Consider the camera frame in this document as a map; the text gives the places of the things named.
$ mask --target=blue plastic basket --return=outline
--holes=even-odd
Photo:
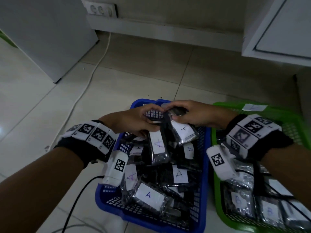
[[[136,100],[132,108],[136,108],[145,104],[154,103],[161,105],[163,103],[169,103],[167,100],[152,101],[148,99]],[[158,111],[149,111],[146,116],[152,118],[161,118],[163,115]],[[169,233],[183,233],[183,232],[196,232],[201,233],[205,229],[206,222],[206,205],[207,205],[207,188],[208,188],[208,157],[205,153],[206,149],[211,146],[211,129],[206,127],[199,127],[198,132],[200,138],[198,140],[198,150],[200,151],[203,159],[203,172],[201,177],[200,188],[194,193],[194,207],[190,210],[190,228],[186,229],[172,222],[163,221],[157,219],[154,216],[146,214],[141,206],[132,204],[127,207],[123,207],[121,204],[121,190],[120,188],[112,189],[109,186],[99,184],[95,192],[95,201],[97,206],[106,212],[120,216],[123,220],[135,223],[142,227],[149,228],[157,232],[169,232]],[[123,133],[119,135],[116,142],[115,149],[121,150],[125,153],[129,153],[131,150],[130,145],[120,144],[120,139],[123,136],[129,135]]]

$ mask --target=hand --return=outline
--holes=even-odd
[[[238,113],[230,109],[192,100],[173,101],[164,109],[168,110],[175,106],[184,107],[188,110],[188,113],[183,116],[172,117],[172,119],[179,123],[190,123],[194,125],[226,129],[228,123],[238,115]]]
[[[107,127],[115,133],[130,132],[139,137],[146,137],[143,130],[156,132],[160,127],[154,125],[147,117],[145,112],[154,109],[164,112],[164,109],[155,104],[147,104],[134,109],[115,112],[101,117],[101,120]]]

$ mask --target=human arm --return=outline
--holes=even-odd
[[[129,131],[143,136],[144,130],[159,130],[144,116],[151,109],[163,111],[148,104],[99,120],[115,133]],[[71,150],[57,147],[1,182],[1,232],[36,232],[79,176],[83,165]]]
[[[196,101],[173,101],[165,109],[174,106],[185,107],[189,112],[173,117],[180,123],[206,125],[226,129],[238,114],[232,110]],[[282,185],[301,203],[311,210],[311,151],[292,144],[285,148],[272,148],[262,158],[261,163]]]

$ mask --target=electrical outlet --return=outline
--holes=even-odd
[[[117,6],[115,4],[85,1],[84,7],[91,15],[101,15],[107,18],[117,18]]]

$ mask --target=wrist strap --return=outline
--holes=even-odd
[[[73,151],[84,163],[84,168],[92,160],[109,160],[118,134],[109,129],[100,120],[92,120],[74,125],[62,136],[54,147],[65,147]]]
[[[226,128],[226,142],[243,158],[260,161],[271,148],[283,148],[294,141],[281,126],[258,114],[236,116]]]

